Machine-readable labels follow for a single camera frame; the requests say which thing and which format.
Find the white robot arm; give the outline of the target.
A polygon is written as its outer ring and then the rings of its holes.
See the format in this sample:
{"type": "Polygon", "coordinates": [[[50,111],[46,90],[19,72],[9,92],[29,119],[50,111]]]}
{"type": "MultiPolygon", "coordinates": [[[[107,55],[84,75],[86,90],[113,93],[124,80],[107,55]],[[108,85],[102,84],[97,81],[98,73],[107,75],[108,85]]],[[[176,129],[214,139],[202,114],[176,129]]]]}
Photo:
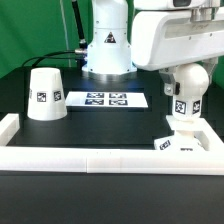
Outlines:
{"type": "Polygon", "coordinates": [[[201,61],[211,72],[224,55],[223,0],[133,0],[137,14],[127,28],[125,0],[92,0],[93,40],[83,70],[118,76],[158,70],[164,92],[179,93],[180,65],[201,61]]]}

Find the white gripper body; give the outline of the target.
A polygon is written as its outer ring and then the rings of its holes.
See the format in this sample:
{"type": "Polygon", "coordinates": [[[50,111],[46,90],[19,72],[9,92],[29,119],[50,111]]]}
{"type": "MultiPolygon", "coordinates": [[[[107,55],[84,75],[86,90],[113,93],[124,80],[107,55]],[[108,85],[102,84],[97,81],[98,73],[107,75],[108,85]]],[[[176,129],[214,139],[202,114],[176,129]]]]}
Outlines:
{"type": "Polygon", "coordinates": [[[189,10],[141,11],[132,23],[131,56],[154,71],[224,55],[224,7],[212,21],[191,21],[189,10]]]}

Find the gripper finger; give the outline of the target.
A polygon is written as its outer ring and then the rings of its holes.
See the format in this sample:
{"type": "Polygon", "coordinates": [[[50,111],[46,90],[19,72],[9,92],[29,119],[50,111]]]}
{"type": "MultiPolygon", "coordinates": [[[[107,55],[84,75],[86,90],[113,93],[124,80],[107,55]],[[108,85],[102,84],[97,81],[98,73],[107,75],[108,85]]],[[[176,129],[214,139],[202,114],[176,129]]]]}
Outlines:
{"type": "Polygon", "coordinates": [[[217,65],[218,65],[217,57],[205,59],[203,61],[203,68],[206,70],[208,74],[209,81],[212,81],[212,76],[213,76],[213,73],[215,72],[217,65]]]}
{"type": "Polygon", "coordinates": [[[176,67],[167,67],[159,70],[160,77],[164,82],[164,93],[168,96],[178,95],[180,83],[175,80],[176,67]]]}

